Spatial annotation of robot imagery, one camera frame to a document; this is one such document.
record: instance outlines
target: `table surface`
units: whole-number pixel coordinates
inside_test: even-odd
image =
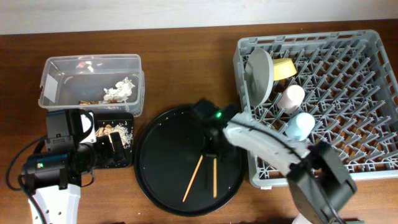
[[[47,58],[139,54],[146,93],[144,111],[136,119],[137,133],[156,115],[176,105],[201,98],[219,106],[238,103],[232,58],[240,38],[359,29],[379,32],[398,74],[398,20],[0,36],[1,222],[32,223],[26,196],[7,189],[4,174],[23,146],[46,133],[46,110],[37,100]],[[11,172],[14,185],[28,154],[18,159]],[[246,178],[223,208],[201,217],[179,217],[146,198],[133,168],[97,170],[95,174],[95,183],[81,190],[78,223],[288,223],[298,214],[287,187],[259,190]],[[357,185],[358,193],[340,212],[343,218],[398,222],[398,179],[360,181]]]

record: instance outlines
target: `white wall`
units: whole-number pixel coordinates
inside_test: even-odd
[[[0,0],[0,34],[398,18],[398,0]]]

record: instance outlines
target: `green light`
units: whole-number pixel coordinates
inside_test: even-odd
[[[220,117],[221,117],[221,115],[222,115],[222,113],[221,113],[221,112],[217,112],[217,114],[216,114],[216,118],[220,118]]]

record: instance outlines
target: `wooden stick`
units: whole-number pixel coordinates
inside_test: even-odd
[[[191,181],[190,181],[189,184],[188,184],[188,188],[187,188],[187,191],[185,192],[185,195],[184,195],[184,198],[182,199],[182,202],[185,201],[185,199],[186,199],[186,197],[187,197],[187,195],[188,195],[188,192],[189,192],[189,190],[191,189],[192,182],[193,182],[195,176],[197,175],[197,172],[198,172],[198,169],[199,169],[199,167],[200,167],[200,163],[201,163],[201,160],[202,160],[202,159],[203,159],[203,155],[200,156],[199,161],[198,161],[198,164],[197,164],[197,167],[195,168],[195,171],[193,171],[193,174],[192,174],[192,177],[191,177]]]
[[[213,159],[213,198],[217,198],[217,158]]]

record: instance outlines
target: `plastic dish rack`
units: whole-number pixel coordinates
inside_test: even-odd
[[[274,82],[269,99],[252,107],[244,68],[258,47],[273,59],[291,58],[297,74]],[[233,63],[242,109],[253,119],[283,133],[291,117],[308,112],[316,123],[306,141],[330,143],[354,180],[398,177],[398,84],[376,31],[243,38]],[[301,107],[291,115],[276,106],[289,85],[305,90]],[[278,170],[255,155],[248,160],[253,186],[287,185]]]

